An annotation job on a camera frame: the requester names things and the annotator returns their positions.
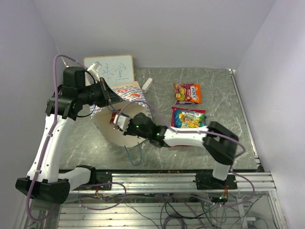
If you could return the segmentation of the red Skittles bag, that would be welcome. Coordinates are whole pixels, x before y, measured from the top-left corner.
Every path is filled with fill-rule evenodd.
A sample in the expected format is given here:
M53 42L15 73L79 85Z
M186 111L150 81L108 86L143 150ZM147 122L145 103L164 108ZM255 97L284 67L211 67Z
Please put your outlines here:
M111 118L110 118L110 121L109 121L110 124L113 124L113 122L114 122L114 120L115 120L115 117L116 117L116 115L119 113L119 111L120 111L120 110L113 110L113 111L112 111Z

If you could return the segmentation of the checkered paper bag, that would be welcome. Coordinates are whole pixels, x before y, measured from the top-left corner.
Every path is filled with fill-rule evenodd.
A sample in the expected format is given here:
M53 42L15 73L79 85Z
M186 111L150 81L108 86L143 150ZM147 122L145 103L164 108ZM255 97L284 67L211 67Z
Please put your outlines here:
M107 142L117 146L122 146L125 149L139 145L144 141L144 138L123 135L123 132L114 128L114 123L110 124L110 118L113 110L121 110L125 105L130 104L125 108L121 115L133 118L138 113L143 113L149 118L152 114L149 106L144 104L144 93L137 81L115 86L112 90L119 95L123 101L117 104L108 105L104 108L97 105L90 106L91 119L95 126L99 129Z

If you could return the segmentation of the red chips bag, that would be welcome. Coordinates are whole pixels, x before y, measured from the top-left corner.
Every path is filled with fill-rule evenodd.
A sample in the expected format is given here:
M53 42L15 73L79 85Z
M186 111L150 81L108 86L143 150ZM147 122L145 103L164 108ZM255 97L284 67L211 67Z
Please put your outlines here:
M192 147L192 146L188 146L188 145L170 146L170 148L178 148L178 147Z

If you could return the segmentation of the green Fox's candy bag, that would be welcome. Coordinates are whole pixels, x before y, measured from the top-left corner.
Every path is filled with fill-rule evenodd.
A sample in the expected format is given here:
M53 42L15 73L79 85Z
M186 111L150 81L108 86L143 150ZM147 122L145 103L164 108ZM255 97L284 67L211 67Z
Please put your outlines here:
M205 110L172 107L171 126L176 128L199 128L206 126Z

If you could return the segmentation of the orange yellow snack bag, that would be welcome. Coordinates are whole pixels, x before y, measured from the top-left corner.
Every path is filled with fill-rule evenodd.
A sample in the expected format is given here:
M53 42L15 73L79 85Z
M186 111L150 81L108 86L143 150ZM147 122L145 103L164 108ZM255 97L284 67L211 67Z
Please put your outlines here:
M178 84L174 83L174 97L176 101L202 102L201 86L199 84Z

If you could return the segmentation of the purple snack bag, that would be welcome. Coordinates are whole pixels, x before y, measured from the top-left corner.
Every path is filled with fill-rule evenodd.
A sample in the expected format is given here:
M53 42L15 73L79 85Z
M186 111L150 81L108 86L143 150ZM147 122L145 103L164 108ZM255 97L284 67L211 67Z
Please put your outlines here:
M197 102L194 101L176 101L176 104L198 104Z

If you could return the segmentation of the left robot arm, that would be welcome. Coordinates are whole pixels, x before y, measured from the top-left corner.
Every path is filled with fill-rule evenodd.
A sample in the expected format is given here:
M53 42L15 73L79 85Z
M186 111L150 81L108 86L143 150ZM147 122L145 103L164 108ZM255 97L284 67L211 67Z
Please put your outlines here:
M63 146L84 105L103 108L121 101L93 68L67 67L63 83L47 101L44 133L35 160L27 176L17 179L16 189L29 199L53 204L64 203L69 192L80 186L93 189L97 175L92 166L79 165L59 173Z

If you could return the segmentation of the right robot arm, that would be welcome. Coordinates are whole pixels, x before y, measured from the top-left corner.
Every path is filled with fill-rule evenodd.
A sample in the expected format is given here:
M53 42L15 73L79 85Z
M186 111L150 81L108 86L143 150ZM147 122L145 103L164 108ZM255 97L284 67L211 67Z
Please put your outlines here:
M239 138L218 122L198 128L176 128L155 124L144 113L134 118L116 115L114 123L123 135L144 138L151 145L162 147L195 146L202 147L215 160L211 185L222 188L227 183L227 176L233 165Z

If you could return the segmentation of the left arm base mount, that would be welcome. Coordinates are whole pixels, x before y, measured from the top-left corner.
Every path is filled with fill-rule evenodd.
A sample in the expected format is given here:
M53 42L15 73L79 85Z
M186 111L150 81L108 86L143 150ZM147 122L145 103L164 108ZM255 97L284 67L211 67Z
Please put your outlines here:
M111 190L112 188L112 174L108 171L97 171L96 180L90 181L89 184L81 185L79 188L85 189L99 189L99 190Z

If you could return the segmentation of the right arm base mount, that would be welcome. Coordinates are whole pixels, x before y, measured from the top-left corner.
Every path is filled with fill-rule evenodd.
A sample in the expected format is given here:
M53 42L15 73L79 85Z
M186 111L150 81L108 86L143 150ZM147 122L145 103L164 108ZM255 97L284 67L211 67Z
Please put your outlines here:
M229 190L237 189L237 181L235 175L229 174L225 181L218 180L213 177L211 170L204 170L197 173L194 182L198 190Z

